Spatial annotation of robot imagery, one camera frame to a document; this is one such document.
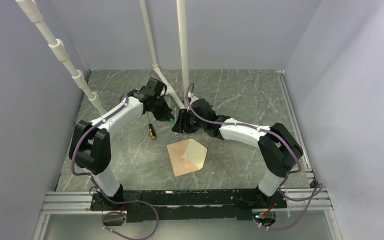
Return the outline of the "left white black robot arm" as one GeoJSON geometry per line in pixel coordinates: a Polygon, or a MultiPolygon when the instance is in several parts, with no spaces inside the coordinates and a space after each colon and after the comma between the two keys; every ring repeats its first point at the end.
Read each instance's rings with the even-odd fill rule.
{"type": "Polygon", "coordinates": [[[123,94],[109,112],[91,121],[80,120],[74,127],[68,154],[71,172],[74,176],[87,176],[111,210],[124,203],[123,186],[110,168],[111,138],[147,113],[158,122],[171,122],[172,109],[164,98],[167,90],[166,84],[151,77],[140,89],[123,94]]]}

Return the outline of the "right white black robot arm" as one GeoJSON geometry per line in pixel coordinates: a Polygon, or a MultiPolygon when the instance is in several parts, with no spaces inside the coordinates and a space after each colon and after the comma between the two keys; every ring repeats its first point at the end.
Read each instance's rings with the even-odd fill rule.
{"type": "Polygon", "coordinates": [[[181,109],[171,130],[178,134],[204,130],[212,138],[237,141],[260,150],[267,171],[257,186],[255,200],[262,208],[275,201],[275,192],[303,156],[302,147],[282,123],[260,126],[241,122],[216,114],[203,98],[194,101],[190,109],[181,109]]]}

